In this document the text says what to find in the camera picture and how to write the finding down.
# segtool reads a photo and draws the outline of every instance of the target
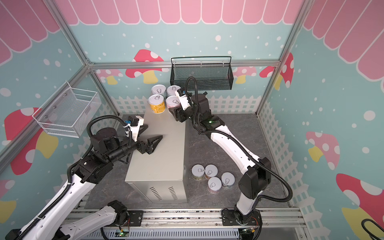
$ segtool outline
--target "wallpaper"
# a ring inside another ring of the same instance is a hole
[[[255,113],[274,67],[232,67],[232,71],[232,90],[207,91],[210,109],[213,113]],[[151,88],[155,84],[170,86],[171,71],[168,68],[107,69],[96,73],[121,113],[144,113]]]
[[[76,87],[97,91],[89,76]],[[109,114],[113,112],[102,98],[94,117]],[[113,120],[102,120],[92,130],[95,133],[113,124]],[[89,144],[86,131],[73,138],[48,135],[41,129],[32,138],[0,175],[0,238],[10,229],[22,228],[51,200],[67,180],[67,168],[83,156]]]
[[[302,0],[56,0],[92,62],[278,59]]]
[[[0,1],[0,151],[81,67],[42,0]]]
[[[260,114],[313,240],[370,240],[365,218],[384,227],[383,11],[383,1],[316,0],[291,50],[292,83]]]

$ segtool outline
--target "wire basket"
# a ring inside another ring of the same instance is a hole
[[[186,61],[186,58],[195,60],[195,63]],[[192,76],[196,78],[199,90],[231,90],[231,59],[230,56],[171,58],[170,84],[184,87],[186,80]],[[194,89],[193,84],[188,85],[188,91]]]
[[[47,106],[48,99],[32,117],[51,135],[79,138],[101,105],[98,92],[72,88],[68,83]]]

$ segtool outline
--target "white mesh basket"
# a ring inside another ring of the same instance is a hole
[[[99,109],[101,100],[98,92],[69,86],[47,107],[43,107],[45,104],[32,116],[46,133],[80,137]]]

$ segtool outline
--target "metal box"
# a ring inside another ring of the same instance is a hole
[[[166,109],[155,114],[147,106],[144,124],[148,129],[141,140],[163,135],[152,154],[134,151],[125,182],[148,202],[187,202],[188,198],[188,128],[187,121],[177,122]]]

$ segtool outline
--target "gray marble floor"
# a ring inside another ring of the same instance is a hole
[[[271,160],[265,139],[255,114],[217,114],[229,127],[232,133],[250,151],[259,157],[267,157]],[[174,204],[153,204],[148,203],[131,186],[124,182],[129,165],[121,162],[115,163],[104,179],[91,191],[87,209],[99,209],[113,200],[121,201],[127,208],[200,208],[200,207],[234,207],[240,196],[237,187],[241,178],[241,172],[232,159],[217,144],[206,136],[198,135],[196,130],[189,124],[189,169],[195,164],[206,166],[214,164],[218,168],[218,176],[224,172],[231,172],[236,179],[235,185],[230,189],[221,189],[218,194],[211,194],[207,190],[207,180],[196,181],[189,174],[189,200],[188,203]],[[271,184],[263,192],[273,197],[285,197],[281,183],[272,177]],[[272,202],[263,199],[258,207],[288,207],[287,203]]]

